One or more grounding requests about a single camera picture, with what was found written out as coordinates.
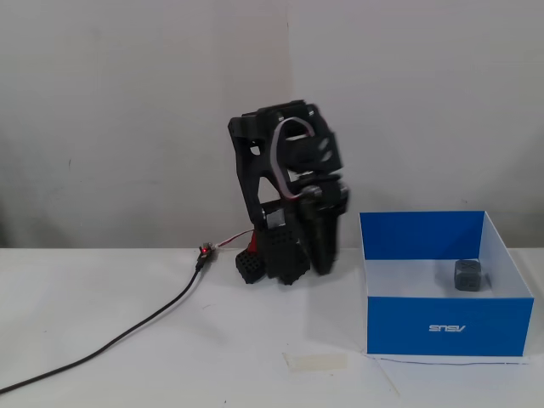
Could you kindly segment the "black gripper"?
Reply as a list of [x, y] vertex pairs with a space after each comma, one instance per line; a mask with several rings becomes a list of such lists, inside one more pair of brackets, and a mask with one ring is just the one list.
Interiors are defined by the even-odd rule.
[[303, 241], [318, 275], [329, 275], [337, 257], [338, 219], [347, 212], [349, 187], [340, 173], [305, 173], [295, 181], [301, 197], [295, 214], [303, 218]]

